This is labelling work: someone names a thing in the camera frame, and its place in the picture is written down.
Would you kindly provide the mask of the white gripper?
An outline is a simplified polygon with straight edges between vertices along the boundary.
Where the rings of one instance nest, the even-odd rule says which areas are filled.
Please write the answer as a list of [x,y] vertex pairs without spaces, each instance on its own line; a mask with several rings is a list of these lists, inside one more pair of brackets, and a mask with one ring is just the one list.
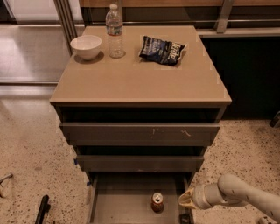
[[205,185],[197,185],[189,188],[178,198],[178,203],[189,209],[208,209],[211,205],[207,201]]

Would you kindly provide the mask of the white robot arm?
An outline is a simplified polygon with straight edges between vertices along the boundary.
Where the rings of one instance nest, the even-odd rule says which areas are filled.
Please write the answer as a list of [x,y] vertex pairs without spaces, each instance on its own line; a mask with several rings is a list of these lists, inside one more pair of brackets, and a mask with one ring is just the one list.
[[178,198],[178,203],[182,207],[203,210],[250,204],[280,222],[280,196],[255,188],[232,174],[221,175],[216,183],[189,188]]

